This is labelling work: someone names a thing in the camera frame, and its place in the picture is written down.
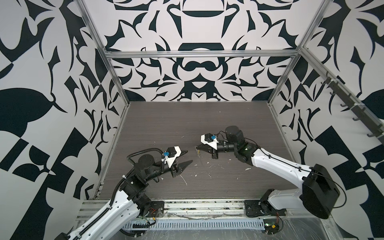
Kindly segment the dark wall hook rack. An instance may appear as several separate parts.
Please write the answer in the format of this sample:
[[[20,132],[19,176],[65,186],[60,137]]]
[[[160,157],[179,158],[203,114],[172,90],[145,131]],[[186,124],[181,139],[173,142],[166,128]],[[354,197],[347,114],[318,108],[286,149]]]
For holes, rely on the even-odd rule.
[[[329,76],[329,72],[321,74],[321,77],[324,79],[322,86],[327,86],[331,89],[329,111],[331,111],[332,101],[335,96],[337,96],[342,103],[340,104],[341,108],[352,111],[356,116],[353,118],[355,122],[362,122],[365,127],[371,132],[367,134],[369,138],[376,138],[379,140],[382,145],[384,144],[384,122],[381,121],[369,108],[364,104],[358,97],[349,90],[343,81],[339,79],[333,79]]]

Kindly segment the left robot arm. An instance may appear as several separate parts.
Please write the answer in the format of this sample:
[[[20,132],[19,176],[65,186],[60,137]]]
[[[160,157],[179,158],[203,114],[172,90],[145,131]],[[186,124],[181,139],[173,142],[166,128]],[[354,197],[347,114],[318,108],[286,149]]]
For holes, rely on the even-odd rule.
[[[124,225],[137,217],[145,217],[151,206],[145,194],[149,182],[159,182],[161,175],[170,173],[179,176],[192,161],[180,164],[176,159],[188,153],[180,147],[170,147],[166,151],[149,148],[132,153],[127,160],[132,169],[116,185],[111,199],[87,222],[70,233],[61,233],[58,240],[109,240]]]

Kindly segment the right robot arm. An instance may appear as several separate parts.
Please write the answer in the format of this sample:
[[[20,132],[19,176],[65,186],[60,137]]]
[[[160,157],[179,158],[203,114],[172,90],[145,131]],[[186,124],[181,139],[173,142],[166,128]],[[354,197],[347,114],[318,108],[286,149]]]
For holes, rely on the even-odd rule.
[[[263,214],[305,209],[320,219],[329,218],[343,189],[324,166],[302,165],[272,154],[245,138],[237,126],[227,127],[225,135],[222,140],[211,133],[201,135],[196,150],[211,154],[212,159],[218,159],[219,153],[233,153],[240,162],[269,171],[296,186],[292,190],[268,190],[259,202]]]

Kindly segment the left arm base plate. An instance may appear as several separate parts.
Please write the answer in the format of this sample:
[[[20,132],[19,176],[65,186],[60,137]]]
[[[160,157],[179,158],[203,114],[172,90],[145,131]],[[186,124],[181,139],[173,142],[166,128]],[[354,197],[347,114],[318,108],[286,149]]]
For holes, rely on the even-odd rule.
[[[162,215],[165,209],[164,201],[149,201],[140,205],[140,214],[141,217],[156,217],[157,215]]]

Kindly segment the green circuit board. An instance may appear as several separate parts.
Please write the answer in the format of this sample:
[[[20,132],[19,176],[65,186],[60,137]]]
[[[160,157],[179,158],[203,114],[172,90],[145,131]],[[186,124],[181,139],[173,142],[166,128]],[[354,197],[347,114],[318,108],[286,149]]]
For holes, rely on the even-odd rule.
[[[271,236],[276,235],[283,229],[283,227],[284,227],[284,223],[281,221],[278,221],[277,223],[267,221],[267,222],[264,222],[264,228],[265,228],[264,233]]]

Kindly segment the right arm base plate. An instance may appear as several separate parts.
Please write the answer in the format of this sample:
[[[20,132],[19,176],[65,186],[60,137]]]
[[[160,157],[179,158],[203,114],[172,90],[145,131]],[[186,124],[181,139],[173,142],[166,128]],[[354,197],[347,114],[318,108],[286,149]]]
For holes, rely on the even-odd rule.
[[[261,216],[285,216],[286,209],[276,210],[268,201],[261,200],[245,200],[245,213],[249,218],[257,218]]]

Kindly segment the aluminium front rail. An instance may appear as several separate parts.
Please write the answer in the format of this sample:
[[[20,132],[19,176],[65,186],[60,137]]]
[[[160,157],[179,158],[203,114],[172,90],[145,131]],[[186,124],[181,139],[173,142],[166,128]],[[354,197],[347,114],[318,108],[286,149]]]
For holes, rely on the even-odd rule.
[[[162,215],[157,217],[174,217],[185,219],[200,218],[224,218],[246,217],[245,200],[259,199],[152,199],[152,201],[164,201],[165,209]],[[86,200],[83,201],[75,220],[85,222],[95,215],[108,201]],[[289,209],[285,207],[286,215],[281,217],[316,218],[305,209]]]

